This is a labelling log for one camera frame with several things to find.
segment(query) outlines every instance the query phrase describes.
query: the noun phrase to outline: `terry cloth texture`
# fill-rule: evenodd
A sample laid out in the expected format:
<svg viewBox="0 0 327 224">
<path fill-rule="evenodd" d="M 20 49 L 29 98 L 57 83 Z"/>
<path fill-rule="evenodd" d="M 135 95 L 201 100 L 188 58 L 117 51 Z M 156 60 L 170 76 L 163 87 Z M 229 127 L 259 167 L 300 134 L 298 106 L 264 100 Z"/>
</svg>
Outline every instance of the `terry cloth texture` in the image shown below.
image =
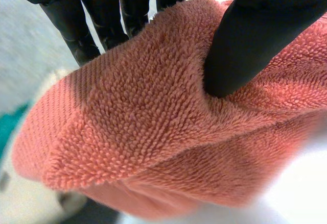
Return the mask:
<svg viewBox="0 0 327 224">
<path fill-rule="evenodd" d="M 17 172 L 147 219 L 251 201 L 324 116 L 327 18 L 218 99 L 203 61 L 229 4 L 178 3 L 60 80 L 18 136 Z"/>
</svg>

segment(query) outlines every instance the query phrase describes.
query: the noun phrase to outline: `pink towel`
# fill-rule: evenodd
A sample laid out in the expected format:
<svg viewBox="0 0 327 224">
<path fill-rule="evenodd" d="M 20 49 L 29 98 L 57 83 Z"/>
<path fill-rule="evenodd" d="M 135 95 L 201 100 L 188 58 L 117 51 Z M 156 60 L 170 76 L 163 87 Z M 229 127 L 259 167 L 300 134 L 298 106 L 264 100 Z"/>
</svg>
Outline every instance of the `pink towel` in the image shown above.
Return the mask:
<svg viewBox="0 0 327 224">
<path fill-rule="evenodd" d="M 261 193 L 327 108 L 322 17 L 247 86 L 202 88 L 203 60 L 230 2 L 191 0 L 53 86 L 15 143 L 19 174 L 143 218 Z"/>
</svg>

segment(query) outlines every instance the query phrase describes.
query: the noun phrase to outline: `towel fold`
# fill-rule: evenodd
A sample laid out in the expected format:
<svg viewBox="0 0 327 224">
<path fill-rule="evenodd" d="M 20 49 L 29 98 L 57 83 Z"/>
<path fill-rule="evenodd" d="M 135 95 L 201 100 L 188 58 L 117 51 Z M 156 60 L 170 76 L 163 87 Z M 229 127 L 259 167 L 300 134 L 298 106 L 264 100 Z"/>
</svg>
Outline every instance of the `towel fold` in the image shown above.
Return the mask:
<svg viewBox="0 0 327 224">
<path fill-rule="evenodd" d="M 13 152 L 24 177 L 147 219 L 260 194 L 327 108 L 327 19 L 224 99 L 203 61 L 230 1 L 190 0 L 53 86 Z"/>
</svg>

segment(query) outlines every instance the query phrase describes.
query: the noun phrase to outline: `teal object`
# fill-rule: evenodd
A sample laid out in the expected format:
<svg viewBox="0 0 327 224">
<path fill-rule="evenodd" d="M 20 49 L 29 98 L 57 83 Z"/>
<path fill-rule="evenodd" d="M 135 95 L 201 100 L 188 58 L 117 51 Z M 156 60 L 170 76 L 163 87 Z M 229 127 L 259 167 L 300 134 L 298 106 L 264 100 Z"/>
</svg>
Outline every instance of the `teal object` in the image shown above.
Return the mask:
<svg viewBox="0 0 327 224">
<path fill-rule="evenodd" d="M 28 107 L 29 104 L 25 104 L 18 108 L 13 114 L 5 114 L 0 117 L 0 158 L 12 131 L 16 128 Z"/>
</svg>

